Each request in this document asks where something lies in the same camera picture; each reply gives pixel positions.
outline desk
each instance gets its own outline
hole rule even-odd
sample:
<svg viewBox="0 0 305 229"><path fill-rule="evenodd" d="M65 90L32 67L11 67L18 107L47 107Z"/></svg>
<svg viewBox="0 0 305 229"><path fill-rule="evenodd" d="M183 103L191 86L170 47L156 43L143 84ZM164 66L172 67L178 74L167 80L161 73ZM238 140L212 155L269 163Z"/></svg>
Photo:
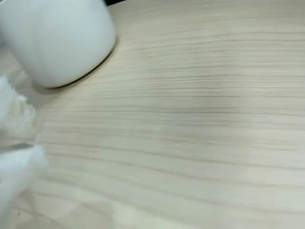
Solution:
<svg viewBox="0 0 305 229"><path fill-rule="evenodd" d="M66 87L32 84L0 51L51 162L14 229L303 229L304 1L110 11L116 48Z"/></svg>

